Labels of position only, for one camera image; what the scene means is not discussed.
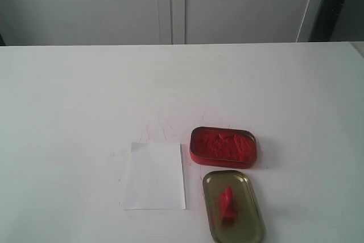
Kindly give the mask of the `red plastic stamp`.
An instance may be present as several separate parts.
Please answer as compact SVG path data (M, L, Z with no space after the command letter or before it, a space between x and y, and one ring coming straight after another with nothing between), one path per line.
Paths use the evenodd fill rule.
M237 211L234 205L234 194L231 186L227 186L225 191L220 194L220 214L222 222L234 221Z

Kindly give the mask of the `red ink pad tin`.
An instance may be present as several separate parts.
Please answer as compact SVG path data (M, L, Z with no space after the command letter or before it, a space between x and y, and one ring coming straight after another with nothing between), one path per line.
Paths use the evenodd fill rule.
M191 132L191 159L206 166L247 169L258 157L254 135L247 130L200 126Z

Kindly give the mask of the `white paper sheet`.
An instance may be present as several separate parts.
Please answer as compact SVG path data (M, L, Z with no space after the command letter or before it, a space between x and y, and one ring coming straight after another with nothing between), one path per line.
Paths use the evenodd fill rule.
M131 144L122 206L125 210L186 209L181 144Z

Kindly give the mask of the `gold metal tin lid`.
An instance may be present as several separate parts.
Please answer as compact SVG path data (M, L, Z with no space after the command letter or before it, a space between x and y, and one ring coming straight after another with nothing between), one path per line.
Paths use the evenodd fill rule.
M215 242L262 242L265 225L248 176L236 170L212 171L202 187Z

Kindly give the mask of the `grey cabinet doors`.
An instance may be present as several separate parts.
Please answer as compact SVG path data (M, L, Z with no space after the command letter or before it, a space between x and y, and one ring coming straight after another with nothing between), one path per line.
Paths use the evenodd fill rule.
M1 0L8 46L306 42L322 0Z

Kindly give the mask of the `dark vertical post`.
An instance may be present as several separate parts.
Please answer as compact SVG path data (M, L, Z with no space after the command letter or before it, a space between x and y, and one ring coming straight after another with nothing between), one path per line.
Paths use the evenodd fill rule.
M321 0L310 42L362 42L363 0Z

